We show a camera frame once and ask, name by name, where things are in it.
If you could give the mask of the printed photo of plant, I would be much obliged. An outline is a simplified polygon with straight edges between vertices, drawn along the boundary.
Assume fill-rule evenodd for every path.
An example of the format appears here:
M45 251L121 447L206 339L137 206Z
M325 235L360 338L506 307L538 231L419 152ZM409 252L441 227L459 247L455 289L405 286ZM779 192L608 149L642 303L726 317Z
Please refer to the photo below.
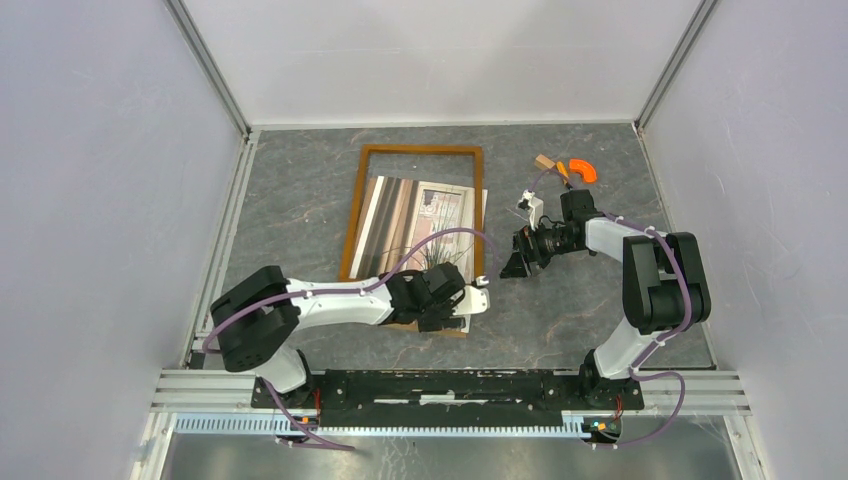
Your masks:
M361 280L386 273L425 237L450 228L472 228L473 223L473 187L382 175L368 178L349 276ZM482 275L474 264L477 240L482 239L461 233L431 240L402 263L401 270L451 262L471 282ZM436 333L465 337L471 319L463 320L459 330Z

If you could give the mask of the orange handled screwdriver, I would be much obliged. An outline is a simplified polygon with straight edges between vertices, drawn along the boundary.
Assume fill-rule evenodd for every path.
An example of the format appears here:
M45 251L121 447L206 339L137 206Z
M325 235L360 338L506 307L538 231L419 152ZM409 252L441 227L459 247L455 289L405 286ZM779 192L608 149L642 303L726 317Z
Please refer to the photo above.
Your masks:
M568 170L567 170L565 164L562 161L557 161L555 163L555 168L556 168L556 171L558 172L558 175L562 178L564 186L568 190L571 190L573 188L573 186L570 182L569 173L568 173Z

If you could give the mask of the wooden picture frame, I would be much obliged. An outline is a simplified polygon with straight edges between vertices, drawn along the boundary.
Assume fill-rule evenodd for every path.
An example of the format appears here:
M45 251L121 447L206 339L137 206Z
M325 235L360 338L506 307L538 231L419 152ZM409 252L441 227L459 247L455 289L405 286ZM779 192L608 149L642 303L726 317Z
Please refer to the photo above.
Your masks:
M355 177L352 205L350 210L349 225L347 227L344 247L341 256L341 265L337 275L340 282L350 282L353 278L349 276L352 266L356 227L362 211L368 167L372 154L393 155L443 155L443 156L469 156L473 163L473 187L474 187L474 228L482 232L484 229L484 153L480 146L470 145L438 145L438 144L365 144L362 146L358 170Z

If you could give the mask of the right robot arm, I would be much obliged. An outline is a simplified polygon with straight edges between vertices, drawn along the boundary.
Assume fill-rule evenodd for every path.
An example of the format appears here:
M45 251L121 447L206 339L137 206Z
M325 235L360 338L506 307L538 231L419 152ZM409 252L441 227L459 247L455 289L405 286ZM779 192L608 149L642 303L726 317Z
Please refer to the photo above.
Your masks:
M585 189L560 197L562 218L550 221L543 202L523 192L519 209L528 223L512 238L512 253L499 276L526 278L567 253L604 254L622 266L624 317L609 338L587 354L579 370L577 392L591 408L602 408L627 385L641 380L638 371L665 343L705 321L711 298L696 237L664 233L596 208Z

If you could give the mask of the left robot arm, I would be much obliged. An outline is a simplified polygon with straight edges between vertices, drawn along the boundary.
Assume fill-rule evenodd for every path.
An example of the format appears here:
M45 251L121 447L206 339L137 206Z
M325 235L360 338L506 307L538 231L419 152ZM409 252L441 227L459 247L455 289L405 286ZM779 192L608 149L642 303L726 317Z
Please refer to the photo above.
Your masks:
M221 355L229 372L254 372L297 408L312 399L314 381L304 354L287 343L293 333L341 324L453 329L471 298L470 284L450 262L341 283L287 278L280 267L266 266L212 304L203 349Z

